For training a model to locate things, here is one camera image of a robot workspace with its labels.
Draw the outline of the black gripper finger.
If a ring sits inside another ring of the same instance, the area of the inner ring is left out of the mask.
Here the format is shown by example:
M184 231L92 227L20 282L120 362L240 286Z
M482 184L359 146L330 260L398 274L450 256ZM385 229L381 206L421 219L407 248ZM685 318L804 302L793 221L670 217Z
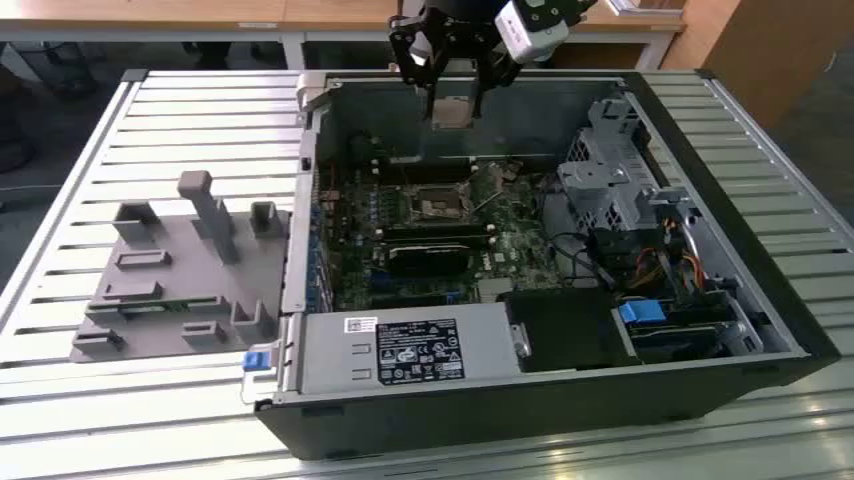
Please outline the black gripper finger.
M494 27L479 28L473 34L469 46L469 54L475 66L475 80L470 96L473 119L482 117L486 92L497 87L509 86L522 69L522 65L515 62L509 52L495 52L501 43L501 35Z
M407 85L426 92L425 119L433 118L437 83L446 67L445 20L445 15L394 15L389 19L389 41L399 74Z

